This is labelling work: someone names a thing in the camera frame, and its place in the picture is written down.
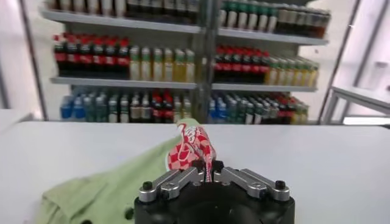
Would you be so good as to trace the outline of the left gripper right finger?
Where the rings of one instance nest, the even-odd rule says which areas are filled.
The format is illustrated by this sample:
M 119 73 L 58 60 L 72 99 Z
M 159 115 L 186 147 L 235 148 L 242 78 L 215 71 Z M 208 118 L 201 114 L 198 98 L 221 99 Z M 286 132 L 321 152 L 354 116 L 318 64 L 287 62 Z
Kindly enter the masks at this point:
M 270 196 L 276 201 L 289 200 L 289 187 L 284 181 L 272 181 L 249 169 L 225 167 L 222 161 L 213 161 L 213 181 L 234 183 L 252 198 L 262 199 Z

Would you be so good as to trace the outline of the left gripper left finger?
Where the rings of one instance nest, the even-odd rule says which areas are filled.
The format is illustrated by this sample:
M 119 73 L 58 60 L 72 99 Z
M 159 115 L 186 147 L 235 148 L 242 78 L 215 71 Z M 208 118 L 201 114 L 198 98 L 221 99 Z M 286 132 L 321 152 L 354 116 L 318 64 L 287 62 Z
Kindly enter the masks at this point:
M 139 201 L 151 203 L 161 197 L 171 200 L 180 195 L 180 191 L 190 182 L 204 180 L 204 171 L 196 167 L 187 170 L 170 170 L 154 181 L 146 181 L 139 189 Z

